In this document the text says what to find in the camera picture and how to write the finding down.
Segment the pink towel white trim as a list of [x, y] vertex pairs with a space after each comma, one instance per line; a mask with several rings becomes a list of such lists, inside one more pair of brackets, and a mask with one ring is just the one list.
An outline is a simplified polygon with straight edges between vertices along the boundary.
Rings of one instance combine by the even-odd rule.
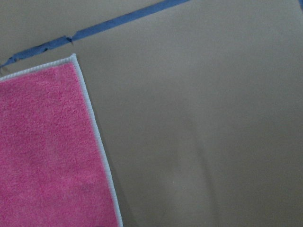
[[123, 225], [75, 54], [0, 79], [0, 224]]

